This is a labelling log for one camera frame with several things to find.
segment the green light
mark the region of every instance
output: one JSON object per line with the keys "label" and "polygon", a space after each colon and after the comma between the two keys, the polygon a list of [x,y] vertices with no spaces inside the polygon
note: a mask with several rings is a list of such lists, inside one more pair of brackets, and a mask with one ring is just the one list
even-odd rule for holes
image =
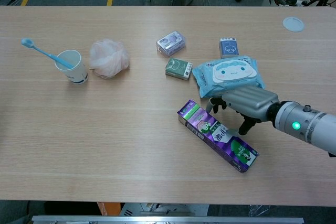
{"label": "green light", "polygon": [[292,127],[294,130],[299,130],[301,128],[301,124],[298,122],[293,122]]}

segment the blue wet wipes pack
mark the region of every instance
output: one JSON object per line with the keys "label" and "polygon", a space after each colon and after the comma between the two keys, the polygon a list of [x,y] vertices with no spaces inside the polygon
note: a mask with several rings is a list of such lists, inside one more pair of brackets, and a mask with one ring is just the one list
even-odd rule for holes
{"label": "blue wet wipes pack", "polygon": [[222,59],[239,55],[237,40],[235,38],[221,38],[219,40],[219,49]]}
{"label": "blue wet wipes pack", "polygon": [[258,71],[257,61],[248,56],[213,60],[192,70],[203,97],[218,97],[225,90],[244,85],[265,88]]}

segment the white round cap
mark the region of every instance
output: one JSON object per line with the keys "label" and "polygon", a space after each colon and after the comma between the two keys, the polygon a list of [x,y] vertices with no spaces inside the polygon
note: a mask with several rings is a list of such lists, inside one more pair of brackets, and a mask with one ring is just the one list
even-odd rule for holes
{"label": "white round cap", "polygon": [[283,20],[283,26],[289,31],[303,31],[305,28],[302,20],[296,17],[287,17]]}

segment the small box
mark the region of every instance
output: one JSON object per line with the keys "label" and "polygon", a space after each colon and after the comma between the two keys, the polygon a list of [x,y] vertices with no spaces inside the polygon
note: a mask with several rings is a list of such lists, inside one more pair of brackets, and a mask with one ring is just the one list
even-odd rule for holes
{"label": "small box", "polygon": [[193,100],[189,100],[178,111],[178,115],[178,120],[182,124],[241,173],[246,172],[259,155],[243,140],[228,134],[227,127]]}
{"label": "small box", "polygon": [[173,31],[156,42],[156,49],[166,56],[171,56],[184,47],[185,39],[178,31]]}
{"label": "small box", "polygon": [[221,38],[219,40],[220,58],[229,58],[232,55],[239,55],[238,44],[235,38]]}
{"label": "small box", "polygon": [[189,79],[192,66],[191,62],[172,58],[166,66],[166,75],[187,80]]}

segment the toothpaste box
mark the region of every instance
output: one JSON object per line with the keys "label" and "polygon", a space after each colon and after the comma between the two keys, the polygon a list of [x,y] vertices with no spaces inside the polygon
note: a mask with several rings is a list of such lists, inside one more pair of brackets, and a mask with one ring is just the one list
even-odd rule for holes
{"label": "toothpaste box", "polygon": [[236,136],[227,133],[228,128],[189,100],[178,111],[178,120],[214,149],[241,173],[246,172],[259,153]]}

